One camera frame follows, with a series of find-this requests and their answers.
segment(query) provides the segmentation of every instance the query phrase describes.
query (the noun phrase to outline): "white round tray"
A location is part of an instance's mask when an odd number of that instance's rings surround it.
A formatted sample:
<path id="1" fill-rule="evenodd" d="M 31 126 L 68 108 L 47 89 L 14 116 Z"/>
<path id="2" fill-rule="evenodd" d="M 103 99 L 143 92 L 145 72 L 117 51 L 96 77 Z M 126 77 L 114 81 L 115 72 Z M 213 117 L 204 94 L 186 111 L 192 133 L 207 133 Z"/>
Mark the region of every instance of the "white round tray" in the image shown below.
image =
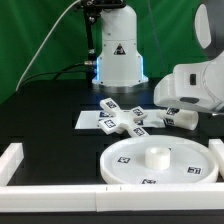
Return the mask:
<path id="1" fill-rule="evenodd" d="M 170 149 L 170 166 L 165 170 L 145 165 L 148 147 Z M 203 145 L 171 136 L 129 138 L 108 147 L 100 158 L 103 179 L 108 184 L 208 183 L 218 176 L 218 163 Z"/>

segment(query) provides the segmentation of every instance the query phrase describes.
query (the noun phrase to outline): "green wall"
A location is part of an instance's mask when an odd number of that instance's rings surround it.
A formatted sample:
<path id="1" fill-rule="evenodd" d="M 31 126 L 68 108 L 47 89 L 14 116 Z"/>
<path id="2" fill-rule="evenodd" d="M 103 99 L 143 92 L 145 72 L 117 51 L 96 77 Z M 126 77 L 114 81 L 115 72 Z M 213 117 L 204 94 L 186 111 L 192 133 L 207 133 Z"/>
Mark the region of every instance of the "green wall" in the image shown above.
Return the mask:
<path id="1" fill-rule="evenodd" d="M 0 0 L 0 103 L 15 91 L 21 74 L 48 31 L 72 2 Z M 148 77 L 163 77 L 179 63 L 206 60 L 192 26 L 200 0 L 150 0 L 152 14 L 149 13 L 148 0 L 127 2 L 138 15 L 138 50 L 144 57 L 144 69 Z M 156 44 L 155 32 L 160 50 Z M 93 33 L 99 54 L 100 23 L 94 26 Z M 82 12 L 71 11 L 48 41 L 29 75 L 58 71 L 86 59 Z"/>

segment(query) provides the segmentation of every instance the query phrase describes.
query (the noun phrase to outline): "cross-shaped object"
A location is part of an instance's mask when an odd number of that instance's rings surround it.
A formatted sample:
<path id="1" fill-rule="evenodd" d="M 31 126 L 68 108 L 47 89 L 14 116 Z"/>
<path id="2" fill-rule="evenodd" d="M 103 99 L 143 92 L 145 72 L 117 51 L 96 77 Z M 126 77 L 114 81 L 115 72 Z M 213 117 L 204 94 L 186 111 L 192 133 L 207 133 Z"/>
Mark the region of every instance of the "cross-shaped object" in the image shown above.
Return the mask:
<path id="1" fill-rule="evenodd" d="M 131 137 L 149 136 L 149 134 L 136 122 L 147 117 L 147 113 L 141 107 L 135 107 L 130 111 L 123 111 L 111 98 L 101 100 L 100 106 L 113 117 L 99 121 L 99 126 L 106 134 L 117 132 L 121 134 L 127 130 Z"/>

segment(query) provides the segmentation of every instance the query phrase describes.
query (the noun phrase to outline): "blue light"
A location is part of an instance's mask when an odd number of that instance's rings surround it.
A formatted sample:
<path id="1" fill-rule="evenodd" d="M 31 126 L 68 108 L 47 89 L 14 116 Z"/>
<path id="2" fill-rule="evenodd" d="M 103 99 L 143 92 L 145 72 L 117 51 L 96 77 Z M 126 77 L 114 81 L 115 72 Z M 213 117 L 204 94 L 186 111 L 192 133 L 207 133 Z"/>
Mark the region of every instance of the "blue light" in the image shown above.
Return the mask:
<path id="1" fill-rule="evenodd" d="M 100 80 L 100 65 L 99 65 L 99 59 L 96 60 L 96 78 L 97 81 Z"/>
<path id="2" fill-rule="evenodd" d="M 141 56 L 141 70 L 142 70 L 142 79 L 145 79 L 144 75 L 144 65 L 143 65 L 143 57 Z"/>

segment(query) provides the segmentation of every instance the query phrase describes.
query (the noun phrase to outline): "black table surface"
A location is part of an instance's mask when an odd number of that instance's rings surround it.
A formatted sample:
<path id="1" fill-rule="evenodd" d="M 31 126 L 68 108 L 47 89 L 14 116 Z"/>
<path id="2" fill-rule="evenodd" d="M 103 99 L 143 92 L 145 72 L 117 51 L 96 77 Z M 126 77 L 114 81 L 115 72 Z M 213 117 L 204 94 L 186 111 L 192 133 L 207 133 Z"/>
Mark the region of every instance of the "black table surface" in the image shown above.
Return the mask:
<path id="1" fill-rule="evenodd" d="M 0 154 L 12 142 L 22 142 L 24 160 L 9 186 L 105 184 L 99 168 L 102 152 L 129 138 L 102 130 L 77 130 L 81 111 L 101 110 L 99 102 L 111 97 L 122 109 L 155 109 L 153 88 L 141 92 L 109 94 L 87 87 L 85 80 L 36 81 L 22 87 L 0 106 Z M 150 135 L 187 138 L 208 146 L 224 135 L 224 117 L 199 114 L 194 131 L 176 127 L 145 128 Z M 1 223 L 224 223 L 224 210 L 1 213 Z"/>

